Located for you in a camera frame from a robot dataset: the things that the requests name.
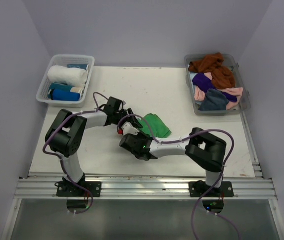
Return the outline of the green towel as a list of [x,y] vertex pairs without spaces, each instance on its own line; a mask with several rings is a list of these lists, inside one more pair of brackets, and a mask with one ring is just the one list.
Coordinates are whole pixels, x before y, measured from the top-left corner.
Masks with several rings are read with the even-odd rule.
[[[164,124],[160,117],[156,114],[149,113],[143,117],[149,124],[153,135],[156,138],[165,139],[171,135],[171,130]],[[141,132],[151,137],[150,129],[148,128],[145,121],[138,119],[139,124],[142,126],[140,129]]]

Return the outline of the white towel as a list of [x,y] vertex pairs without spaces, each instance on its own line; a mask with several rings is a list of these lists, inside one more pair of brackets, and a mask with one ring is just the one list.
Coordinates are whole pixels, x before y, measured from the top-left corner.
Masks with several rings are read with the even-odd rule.
[[87,82],[88,73],[78,68],[54,65],[49,68],[47,78],[52,83],[82,88]]

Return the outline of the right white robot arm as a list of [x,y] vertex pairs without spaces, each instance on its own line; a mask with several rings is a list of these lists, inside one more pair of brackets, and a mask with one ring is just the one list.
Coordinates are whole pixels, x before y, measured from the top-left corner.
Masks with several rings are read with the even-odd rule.
[[156,160],[170,156],[187,156],[205,170],[205,192],[216,196],[222,191],[221,175],[226,142],[200,128],[193,128],[190,139],[166,141],[154,140],[142,133],[128,133],[123,136],[119,146],[143,161]]

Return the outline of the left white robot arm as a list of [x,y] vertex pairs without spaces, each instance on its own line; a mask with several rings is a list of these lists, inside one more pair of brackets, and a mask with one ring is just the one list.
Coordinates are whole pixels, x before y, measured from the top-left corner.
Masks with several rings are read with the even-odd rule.
[[80,147],[85,130],[118,125],[120,134],[123,127],[138,132],[142,126],[132,114],[132,110],[124,109],[123,101],[109,97],[107,102],[92,111],[71,112],[62,109],[58,112],[45,135],[42,152],[59,159],[63,180],[68,182],[68,191],[74,196],[81,196],[86,189],[85,180],[77,151]]

